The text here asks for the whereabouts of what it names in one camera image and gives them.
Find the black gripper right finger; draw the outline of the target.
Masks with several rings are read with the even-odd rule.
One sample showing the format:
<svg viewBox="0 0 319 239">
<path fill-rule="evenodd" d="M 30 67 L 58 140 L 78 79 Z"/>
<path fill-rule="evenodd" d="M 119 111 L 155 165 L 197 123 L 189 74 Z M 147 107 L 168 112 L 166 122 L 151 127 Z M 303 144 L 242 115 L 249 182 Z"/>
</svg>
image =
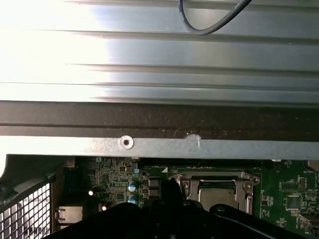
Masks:
<svg viewBox="0 0 319 239">
<path fill-rule="evenodd" d="M 303 239 L 239 209 L 217 204 L 208 211 L 187 200 L 174 182 L 174 235 L 177 239 Z"/>
</svg>

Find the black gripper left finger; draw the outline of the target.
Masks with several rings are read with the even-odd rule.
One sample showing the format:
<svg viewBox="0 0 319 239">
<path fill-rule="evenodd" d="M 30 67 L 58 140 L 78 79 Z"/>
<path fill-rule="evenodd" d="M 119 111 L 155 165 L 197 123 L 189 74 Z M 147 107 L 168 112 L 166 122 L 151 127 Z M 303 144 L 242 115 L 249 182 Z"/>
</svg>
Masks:
<svg viewBox="0 0 319 239">
<path fill-rule="evenodd" d="M 121 203 L 47 236 L 47 239 L 171 239 L 175 236 L 175 180 L 161 184 L 161 198 L 140 208 Z"/>
</svg>

